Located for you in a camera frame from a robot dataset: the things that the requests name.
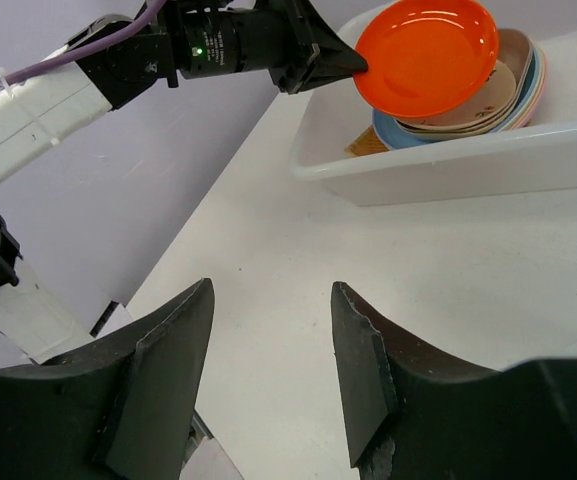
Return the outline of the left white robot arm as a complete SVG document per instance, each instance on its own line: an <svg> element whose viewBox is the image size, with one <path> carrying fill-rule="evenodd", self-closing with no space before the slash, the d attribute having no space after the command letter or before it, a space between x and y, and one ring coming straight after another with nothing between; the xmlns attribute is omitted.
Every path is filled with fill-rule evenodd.
<svg viewBox="0 0 577 480"><path fill-rule="evenodd" d="M147 1L105 15L43 61L0 71L0 184L64 139L165 80L266 70L297 94L366 72L308 1ZM0 334L41 364L91 342L24 261L0 215Z"/></svg>

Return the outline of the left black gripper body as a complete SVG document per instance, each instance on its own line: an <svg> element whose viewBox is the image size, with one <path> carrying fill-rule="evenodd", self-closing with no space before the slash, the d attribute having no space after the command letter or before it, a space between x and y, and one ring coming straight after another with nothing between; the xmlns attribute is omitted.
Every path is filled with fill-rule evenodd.
<svg viewBox="0 0 577 480"><path fill-rule="evenodd" d="M165 27L175 68L185 79L266 70L278 88L302 88L308 78L308 3L168 1Z"/></svg>

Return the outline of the blue round plate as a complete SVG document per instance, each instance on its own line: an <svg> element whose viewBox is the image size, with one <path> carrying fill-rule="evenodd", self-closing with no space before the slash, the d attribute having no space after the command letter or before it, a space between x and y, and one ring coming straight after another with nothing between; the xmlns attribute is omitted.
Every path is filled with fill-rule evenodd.
<svg viewBox="0 0 577 480"><path fill-rule="evenodd" d="M494 128L486 131L486 134L509 131L508 129L509 124L519 114L519 110L525 104L529 92L536 86L536 77L538 76L536 68L538 67L538 60L536 59L536 54L534 52L535 45L536 44L533 45L533 58L528 70L528 79L524 82L524 85L521 89L518 98L518 103L515 105L510 114L502 122L500 122ZM444 135L440 139L421 139L414 136L411 133L406 132L393 118L377 110L374 110L372 114L372 127L374 128L379 139L390 150L411 148L446 140L454 140L470 136L483 135L483 132L478 132L478 133L457 134L452 136Z"/></svg>

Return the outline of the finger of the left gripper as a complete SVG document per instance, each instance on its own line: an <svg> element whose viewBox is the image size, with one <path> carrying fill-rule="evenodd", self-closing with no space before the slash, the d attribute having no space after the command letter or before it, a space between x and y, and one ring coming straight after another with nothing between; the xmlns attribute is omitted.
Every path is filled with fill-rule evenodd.
<svg viewBox="0 0 577 480"><path fill-rule="evenodd" d="M328 25L311 1L276 1L286 26L284 61L275 69L282 93L297 94L368 70L367 61Z"/></svg>

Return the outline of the woven bamboo fan tray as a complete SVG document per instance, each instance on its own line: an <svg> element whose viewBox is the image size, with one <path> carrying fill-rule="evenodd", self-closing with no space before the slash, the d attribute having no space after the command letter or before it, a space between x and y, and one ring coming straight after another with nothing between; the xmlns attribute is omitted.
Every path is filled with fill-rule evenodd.
<svg viewBox="0 0 577 480"><path fill-rule="evenodd" d="M379 139L374 128L368 127L344 151L351 157L362 157L387 152L389 148Z"/></svg>

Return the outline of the pink round plate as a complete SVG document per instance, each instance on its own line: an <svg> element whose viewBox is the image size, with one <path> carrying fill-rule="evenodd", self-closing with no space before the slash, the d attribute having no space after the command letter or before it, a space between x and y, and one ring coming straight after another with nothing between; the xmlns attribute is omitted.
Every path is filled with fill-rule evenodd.
<svg viewBox="0 0 577 480"><path fill-rule="evenodd" d="M534 46L536 59L538 60L538 67L536 71L536 86L529 92L525 104L520 108L519 114L509 124L509 130L516 130L527 126L536 113L539 102L545 90L545 84L548 74L548 62L546 55L542 48L538 45Z"/></svg>

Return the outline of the orange round plate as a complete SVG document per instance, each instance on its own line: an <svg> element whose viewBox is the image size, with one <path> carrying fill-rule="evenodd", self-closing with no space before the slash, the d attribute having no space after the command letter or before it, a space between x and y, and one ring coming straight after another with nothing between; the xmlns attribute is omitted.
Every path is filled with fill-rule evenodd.
<svg viewBox="0 0 577 480"><path fill-rule="evenodd" d="M374 109L403 119L443 114L486 83L500 49L492 15L477 1L396 1L370 21L354 76Z"/></svg>

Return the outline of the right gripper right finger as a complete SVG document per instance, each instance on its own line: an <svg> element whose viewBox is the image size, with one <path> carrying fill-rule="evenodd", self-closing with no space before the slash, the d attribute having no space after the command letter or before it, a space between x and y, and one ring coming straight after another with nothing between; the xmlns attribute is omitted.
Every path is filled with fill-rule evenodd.
<svg viewBox="0 0 577 480"><path fill-rule="evenodd" d="M577 479L577 359L495 371L331 291L351 466L364 479Z"/></svg>

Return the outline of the brown square plate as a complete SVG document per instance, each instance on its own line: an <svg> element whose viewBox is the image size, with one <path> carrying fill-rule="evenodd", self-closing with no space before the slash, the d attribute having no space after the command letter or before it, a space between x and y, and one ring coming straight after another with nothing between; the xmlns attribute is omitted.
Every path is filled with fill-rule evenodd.
<svg viewBox="0 0 577 480"><path fill-rule="evenodd" d="M501 29L499 31L500 39L500 50L498 54L497 61L502 61L512 66L515 65L522 70L521 78L519 79L518 92L515 94L514 99L511 104L499 114L488 118L472 127L461 128L457 130L448 131L430 131L422 130L416 128L410 128L406 125L399 123L396 119L395 121L408 133L421 139L440 139L444 135L452 136L457 134L467 134L467 133L478 133L492 129L500 122L502 122L515 107L518 102L519 93L524 85L524 82L528 76L528 70L531 65L533 58L533 44L530 39L521 31L516 29Z"/></svg>

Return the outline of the small floral cream plate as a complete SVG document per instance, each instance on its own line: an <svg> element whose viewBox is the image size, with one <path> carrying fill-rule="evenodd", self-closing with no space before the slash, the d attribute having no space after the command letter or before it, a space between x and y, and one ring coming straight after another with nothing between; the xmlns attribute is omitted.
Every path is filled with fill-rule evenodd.
<svg viewBox="0 0 577 480"><path fill-rule="evenodd" d="M472 127L504 111L518 92L522 70L497 61L484 85L463 104L448 112L419 119L396 120L410 128L448 131Z"/></svg>

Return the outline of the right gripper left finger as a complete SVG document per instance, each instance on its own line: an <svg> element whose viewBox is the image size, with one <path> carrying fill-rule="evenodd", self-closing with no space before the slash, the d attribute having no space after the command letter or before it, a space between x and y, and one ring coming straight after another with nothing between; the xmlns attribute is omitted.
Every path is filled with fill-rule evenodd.
<svg viewBox="0 0 577 480"><path fill-rule="evenodd" d="M176 479L213 324L203 279L42 365L0 369L0 479Z"/></svg>

